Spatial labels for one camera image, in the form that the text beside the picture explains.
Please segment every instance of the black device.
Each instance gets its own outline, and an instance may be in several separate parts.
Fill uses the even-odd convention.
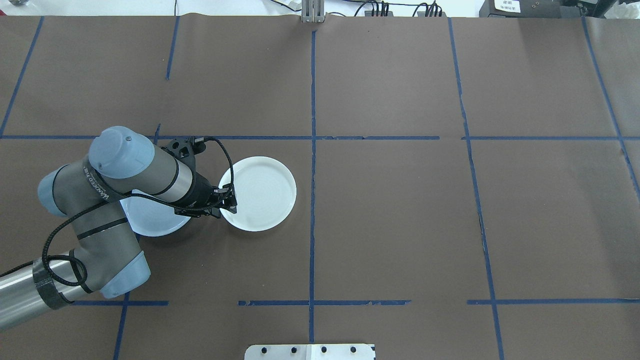
[[[577,6],[563,6],[562,0],[484,0],[479,17],[580,17]]]

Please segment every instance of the plate rim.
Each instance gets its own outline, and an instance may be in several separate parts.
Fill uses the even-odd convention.
[[[287,165],[284,165],[281,161],[278,161],[277,159],[274,158],[270,158],[269,156],[249,156],[247,158],[241,159],[239,160],[237,163],[234,163],[234,172],[239,172],[238,169],[236,169],[236,166],[238,165],[242,165],[241,163],[243,161],[245,162],[250,162],[250,161],[258,161],[258,163],[260,163],[259,161],[265,161],[267,163],[270,163],[272,165],[278,165],[281,169],[286,170],[285,176],[286,177],[290,177],[291,182],[287,182],[287,184],[292,186],[293,189],[293,198],[291,199],[290,204],[287,206],[287,213],[286,215],[283,217],[283,219],[279,220],[278,222],[276,222],[275,224],[265,228],[265,229],[255,229],[255,228],[247,228],[244,226],[241,226],[241,224],[238,224],[237,221],[233,221],[231,219],[233,219],[231,213],[227,210],[222,209],[222,216],[225,218],[225,220],[233,225],[234,227],[240,229],[240,230],[244,230],[244,231],[251,231],[253,233],[259,232],[259,231],[266,231],[269,229],[272,229],[274,227],[276,227],[277,225],[280,225],[288,216],[289,214],[291,214],[291,211],[293,210],[293,207],[295,207],[296,205],[296,199],[298,198],[298,185],[296,184],[296,178],[293,176],[293,173],[291,172],[291,170],[287,167]],[[244,169],[246,166],[250,166],[250,165],[243,165],[241,167],[241,169]],[[222,187],[223,185],[228,184],[228,181],[230,180],[230,168],[227,169],[227,171],[225,171],[225,173],[222,175],[222,177],[220,178],[220,182],[218,183],[218,187]]]

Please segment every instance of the white label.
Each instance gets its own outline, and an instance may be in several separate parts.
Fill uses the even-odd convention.
[[[518,0],[493,0],[496,10],[503,12],[519,13],[520,2]]]

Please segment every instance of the metal bracket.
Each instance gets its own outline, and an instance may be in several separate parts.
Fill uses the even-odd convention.
[[[302,0],[302,22],[324,22],[324,0]]]
[[[375,348],[370,344],[252,345],[244,360],[375,360]]]

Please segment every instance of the electrical cable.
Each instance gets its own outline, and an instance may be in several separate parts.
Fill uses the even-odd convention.
[[[222,142],[220,140],[218,140],[217,138],[213,137],[213,136],[205,136],[203,137],[203,142],[207,142],[207,141],[215,141],[216,143],[218,143],[218,145],[220,146],[220,148],[222,149],[222,151],[225,153],[225,156],[227,157],[227,161],[229,162],[229,169],[230,169],[230,175],[231,175],[231,187],[233,187],[234,184],[234,167],[233,167],[233,162],[231,161],[231,157],[229,156],[229,153],[227,152],[227,149],[225,148],[224,145],[222,145]],[[128,197],[143,197],[145,199],[148,200],[152,200],[155,202],[158,202],[162,205],[166,205],[166,206],[170,206],[174,209],[178,209],[178,210],[183,210],[183,211],[204,211],[204,210],[208,210],[211,208],[214,208],[218,205],[220,205],[224,200],[226,200],[228,198],[228,194],[227,196],[223,197],[221,200],[219,200],[217,203],[210,205],[210,206],[206,206],[206,207],[202,207],[202,208],[184,208],[182,206],[176,206],[173,205],[169,202],[166,201],[162,201],[160,199],[157,199],[153,196],[149,196],[149,195],[145,195],[145,194],[129,194],[129,195],[125,195],[125,194],[121,194],[118,191],[114,190],[113,188],[110,187],[110,185],[108,185],[106,182],[104,183],[107,187],[110,188],[110,190],[114,191],[115,193],[118,193],[120,195],[123,196],[128,196]],[[49,235],[49,237],[47,238],[47,241],[45,241],[44,243],[44,247],[42,248],[42,265],[44,266],[44,268],[47,270],[47,273],[49,273],[49,276],[51,276],[52,279],[54,279],[55,281],[59,282],[60,284],[63,285],[67,285],[67,286],[82,286],[86,283],[87,277],[88,277],[88,273],[86,270],[86,266],[84,265],[84,263],[75,257],[72,256],[68,256],[68,255],[49,255],[49,247],[51,246],[51,242],[53,241],[53,238],[63,229],[65,228],[67,225],[71,224],[73,221],[75,221],[76,219],[78,219],[79,217],[90,213],[93,210],[96,210],[106,204],[109,204],[106,201],[102,201],[99,202],[96,205],[93,205],[87,209],[84,209],[82,211],[80,211],[79,213],[75,214],[74,216],[66,219],[66,221],[64,221],[62,224],[60,224],[57,228],[54,229],[54,231],[51,232],[51,234]],[[58,274],[56,274],[53,269],[51,268],[49,262],[50,260],[64,260],[64,261],[68,261],[70,263],[74,263],[81,271],[81,278],[78,279],[77,282],[73,282],[73,281],[67,281],[65,279],[63,279],[62,277],[58,276]],[[4,272],[2,274],[0,274],[0,277],[4,277],[6,275],[12,274],[20,269],[26,268],[29,265],[33,265],[33,261],[29,261],[27,263],[21,264],[16,266],[15,268],[12,268],[11,270]]]
[[[342,0],[342,1],[346,1],[347,3],[368,3],[368,1],[362,1],[362,0]],[[398,3],[388,3],[389,5],[399,5],[399,6],[416,6],[416,4],[398,4]]]
[[[297,12],[301,12],[302,11],[302,9],[296,10],[296,9],[292,8],[291,6],[289,6],[287,4],[281,3],[280,1],[276,1],[276,0],[269,0],[269,1],[271,1],[272,3],[276,3],[278,5],[282,5],[282,6],[286,7],[287,9],[291,10],[292,12],[296,12],[297,13]]]
[[[377,1],[373,1],[373,0],[369,0],[369,1],[363,2],[363,3],[358,7],[358,10],[356,10],[356,13],[355,13],[355,14],[353,14],[353,16],[354,16],[354,17],[355,17],[355,16],[358,16],[358,12],[360,12],[360,9],[362,9],[362,7],[363,7],[363,6],[365,6],[366,4],[369,4],[369,3],[371,3],[371,15],[373,16],[373,11],[374,11],[373,4],[375,4],[375,5],[376,5],[376,7],[375,7],[376,12],[378,11],[378,2],[377,2]]]
[[[416,6],[416,7],[415,7],[415,10],[413,11],[413,15],[411,15],[411,17],[414,17],[414,16],[415,16],[415,14],[417,14],[417,13],[418,13],[418,9],[419,9],[419,8],[420,8],[420,6],[422,6],[422,5],[424,5],[424,6],[426,6],[426,7],[427,7],[427,9],[425,10],[425,12],[428,12],[428,11],[429,11],[429,4],[427,4],[427,3],[421,3],[420,5],[418,5],[418,6]]]

